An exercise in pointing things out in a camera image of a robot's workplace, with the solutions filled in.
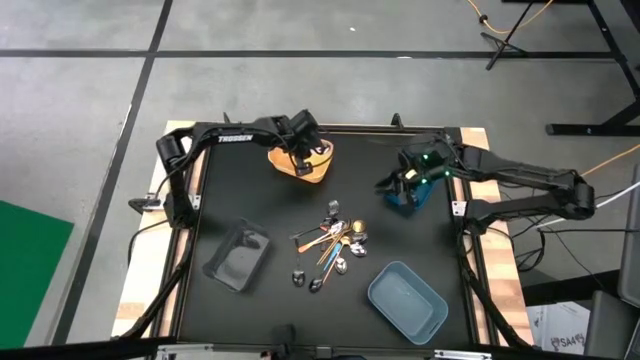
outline wooden board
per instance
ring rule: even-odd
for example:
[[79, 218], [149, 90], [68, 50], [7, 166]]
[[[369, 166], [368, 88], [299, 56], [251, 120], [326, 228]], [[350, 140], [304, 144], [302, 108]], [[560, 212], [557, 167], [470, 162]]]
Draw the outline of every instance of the wooden board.
[[[191, 126], [193, 123], [192, 121], [169, 121], [165, 133], [176, 128]], [[488, 149], [489, 146], [484, 129], [462, 128], [461, 131], [462, 139], [466, 144]], [[197, 191], [197, 184], [202, 170], [202, 161], [201, 156], [194, 166], [194, 176], [190, 184], [191, 193]], [[152, 193], [155, 192], [160, 181], [162, 181], [165, 176], [164, 168], [158, 160], [149, 191]], [[454, 184], [456, 198], [462, 199], [462, 183], [460, 180], [455, 179]], [[166, 193], [166, 190], [166, 188], [163, 188], [161, 193]], [[471, 192], [474, 198], [482, 198], [487, 201], [500, 201], [500, 192], [498, 190], [498, 184], [495, 181], [471, 183]], [[142, 217], [140, 228], [164, 219], [166, 219], [166, 217], [163, 211], [145, 213]], [[507, 226], [504, 222], [496, 222], [492, 227], [508, 233]], [[176, 261], [179, 261], [182, 255], [182, 249], [184, 248], [187, 235], [187, 231], [180, 233]], [[112, 335], [120, 335], [127, 331], [135, 320], [142, 315], [146, 307], [158, 293], [170, 238], [171, 228], [168, 225], [159, 226], [138, 236], [120, 298], [120, 305], [118, 307]], [[481, 236], [480, 239], [492, 298], [518, 334], [525, 341], [533, 343], [533, 337], [529, 328], [529, 319], [522, 296], [520, 279], [509, 239], [495, 232], [488, 232]], [[475, 259], [473, 259], [472, 255], [470, 255], [470, 262], [475, 269]], [[168, 335], [169, 333], [169, 324], [173, 315], [174, 305], [175, 290], [168, 299], [167, 306], [165, 306], [163, 323], [160, 327], [161, 336]], [[474, 308], [480, 341], [482, 343], [489, 343], [482, 304], [480, 304], [475, 296]]]
[[[460, 130], [462, 132], [462, 141], [465, 144], [489, 149], [489, 141], [483, 128], [461, 128]], [[456, 198], [464, 198], [461, 181], [455, 179], [454, 185]], [[471, 196], [474, 199], [484, 199], [490, 202], [501, 200], [500, 189], [496, 181], [471, 182], [470, 187]], [[491, 224], [491, 227], [502, 230], [507, 234], [509, 233], [507, 224], [504, 221], [496, 221]], [[529, 317], [524, 304], [522, 286], [520, 285], [516, 261], [513, 257], [511, 241], [505, 235], [489, 230], [485, 235], [480, 236], [480, 243], [489, 280], [491, 299], [518, 335], [526, 342], [533, 344], [533, 335], [529, 327]], [[476, 264], [473, 253], [469, 254], [469, 262], [471, 262], [471, 266], [475, 270]], [[473, 297], [480, 342], [488, 344], [489, 335], [484, 310], [480, 300], [475, 295]], [[501, 335], [500, 343], [507, 346]]]

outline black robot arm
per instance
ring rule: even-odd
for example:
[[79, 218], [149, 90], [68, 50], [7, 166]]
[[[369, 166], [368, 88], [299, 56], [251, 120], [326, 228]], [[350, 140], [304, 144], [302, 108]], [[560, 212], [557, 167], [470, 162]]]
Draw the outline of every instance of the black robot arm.
[[[182, 144], [185, 138], [191, 139], [188, 152]], [[196, 123], [190, 128], [172, 131], [156, 141], [169, 180], [170, 191], [163, 207], [171, 227], [189, 228], [196, 220], [184, 178], [189, 165], [208, 147], [242, 142], [281, 148], [289, 154], [297, 176], [313, 171], [313, 166], [305, 162], [312, 150], [322, 154], [326, 149], [318, 133], [318, 123], [308, 110], [300, 111], [292, 119], [272, 116], [247, 124], [230, 123], [225, 115], [225, 123]]]
[[474, 234], [484, 234], [496, 220], [536, 215], [583, 220], [595, 212], [594, 190], [575, 170], [548, 169], [505, 160], [488, 150], [427, 134], [414, 137], [400, 151], [399, 160], [400, 167], [378, 182], [376, 189], [379, 193], [397, 196], [405, 206], [416, 204], [417, 187], [446, 176], [477, 182], [497, 180], [546, 191], [533, 197], [494, 203], [476, 199], [457, 202], [454, 214], [463, 216], [464, 228]]

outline gray floor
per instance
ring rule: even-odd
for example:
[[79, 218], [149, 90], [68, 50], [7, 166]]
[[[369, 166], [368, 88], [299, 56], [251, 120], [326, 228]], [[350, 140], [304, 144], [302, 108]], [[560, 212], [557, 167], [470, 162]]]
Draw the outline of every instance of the gray floor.
[[[501, 28], [511, 25], [523, 8], [499, 0], [477, 3]], [[598, 5], [625, 54], [640, 61], [640, 36], [619, 3], [603, 0]], [[5, 0], [0, 48], [146, 49], [161, 7], [161, 0], [108, 5]], [[184, 0], [173, 5], [161, 49], [490, 50], [478, 35], [481, 30], [465, 0]], [[537, 51], [607, 49], [583, 6], [551, 6], [513, 42]], [[387, 124], [399, 112], [411, 125], [485, 127], [492, 149], [504, 157], [579, 171], [637, 143], [633, 138], [554, 138], [543, 131], [545, 123], [554, 121], [598, 123], [629, 104], [633, 96], [615, 63], [500, 61], [491, 72], [484, 70], [485, 64], [436, 59], [156, 60], [69, 340], [109, 336], [126, 275], [127, 242], [139, 223], [126, 202], [146, 192], [156, 157], [154, 141], [167, 120], [220, 121], [226, 111], [232, 120], [251, 121], [309, 108], [323, 123]], [[0, 198], [76, 224], [31, 345], [50, 338], [141, 67], [141, 59], [0, 60], [5, 135], [0, 160], [7, 174]], [[640, 153], [626, 157], [588, 181], [599, 193], [617, 190], [629, 183], [638, 160]], [[577, 225], [621, 227], [626, 207], [624, 199]], [[510, 230], [526, 225], [514, 222]], [[591, 271], [619, 265], [620, 235], [563, 238]], [[517, 252], [537, 243], [534, 234], [526, 234], [518, 239]], [[564, 279], [585, 274], [555, 240], [548, 248], [540, 273], [523, 275], [523, 283], [535, 283], [539, 275]]]

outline tripod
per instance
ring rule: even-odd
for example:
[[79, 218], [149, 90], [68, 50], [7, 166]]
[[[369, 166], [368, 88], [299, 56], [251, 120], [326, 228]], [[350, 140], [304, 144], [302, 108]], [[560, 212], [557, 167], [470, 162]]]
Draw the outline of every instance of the tripod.
[[[524, 17], [527, 15], [527, 13], [529, 12], [529, 9], [531, 9], [531, 6], [533, 5], [533, 3], [535, 2], [535, 0], [532, 0], [529, 2], [529, 5], [527, 5], [527, 8], [524, 9], [524, 12], [522, 13], [522, 15], [520, 15], [520, 18], [518, 19], [518, 22], [516, 22], [516, 24], [513, 26], [513, 28], [511, 29], [511, 31], [509, 32], [509, 35], [507, 35], [507, 38], [502, 40], [502, 39], [498, 39], [497, 37], [493, 36], [493, 35], [489, 35], [485, 32], [481, 32], [480, 36], [482, 36], [485, 39], [489, 39], [489, 40], [493, 40], [493, 42], [495, 42], [496, 46], [498, 46], [498, 50], [495, 52], [495, 54], [493, 54], [493, 57], [491, 58], [491, 60], [489, 60], [489, 63], [486, 66], [487, 71], [491, 70], [491, 68], [493, 68], [493, 65], [496, 63], [496, 61], [498, 61], [498, 58], [500, 57], [500, 55], [502, 55], [502, 53], [505, 51], [505, 49], [510, 49], [510, 50], [514, 50], [517, 54], [521, 55], [522, 57], [527, 57], [527, 52], [525, 50], [522, 50], [521, 48], [511, 45], [509, 43], [509, 40], [511, 39], [511, 36], [513, 36], [513, 33], [516, 32], [516, 29], [518, 29], [518, 26], [520, 26], [520, 23], [522, 22], [522, 20], [524, 20]], [[480, 23], [483, 23], [485, 20], [487, 20], [488, 17], [487, 15], [482, 15], [480, 17]]]

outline orange cable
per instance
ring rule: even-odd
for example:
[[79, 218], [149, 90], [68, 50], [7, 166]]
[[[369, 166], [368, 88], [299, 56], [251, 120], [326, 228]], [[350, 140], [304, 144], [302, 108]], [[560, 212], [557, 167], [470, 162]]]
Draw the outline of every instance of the orange cable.
[[[469, 2], [469, 4], [471, 4], [471, 6], [473, 6], [473, 9], [476, 11], [478, 16], [482, 16], [483, 15], [482, 12], [480, 12], [480, 9], [478, 9], [478, 6], [473, 2], [473, 0], [467, 0], [467, 1]], [[535, 13], [529, 20], [527, 20], [524, 23], [520, 24], [520, 26], [518, 26], [518, 29], [523, 28], [523, 27], [527, 26], [529, 23], [531, 23], [535, 18], [538, 17], [538, 15], [542, 14], [542, 12], [545, 11], [549, 7], [549, 5], [551, 5], [553, 3], [553, 1], [554, 0], [549, 0], [542, 7], [542, 9], [538, 10], [538, 12]], [[485, 24], [489, 30], [493, 31], [496, 34], [508, 34], [508, 33], [511, 32], [511, 29], [509, 29], [509, 30], [497, 30], [493, 26], [491, 26], [491, 24], [489, 24], [489, 21], [487, 21], [487, 20], [483, 20], [482, 23]]]
[[621, 158], [621, 157], [623, 157], [623, 156], [627, 156], [627, 155], [631, 154], [632, 152], [636, 151], [637, 149], [640, 149], [640, 144], [638, 144], [638, 145], [636, 145], [636, 146], [632, 147], [631, 149], [629, 149], [629, 150], [627, 150], [627, 151], [623, 151], [623, 152], [621, 152], [620, 154], [618, 154], [618, 155], [616, 155], [616, 156], [612, 157], [611, 159], [609, 159], [609, 160], [607, 160], [607, 161], [603, 161], [603, 162], [601, 162], [600, 164], [598, 164], [598, 165], [594, 166], [593, 168], [591, 168], [591, 169], [589, 169], [589, 170], [587, 170], [587, 171], [583, 172], [582, 174], [580, 174], [580, 176], [586, 176], [586, 175], [589, 175], [589, 174], [591, 174], [592, 172], [594, 172], [594, 171], [596, 171], [596, 170], [598, 170], [598, 169], [600, 169], [600, 168], [602, 168], [602, 167], [604, 167], [604, 166], [608, 165], [609, 163], [611, 163], [611, 162], [613, 162], [613, 161], [616, 161], [616, 160], [620, 159], [620, 158]]

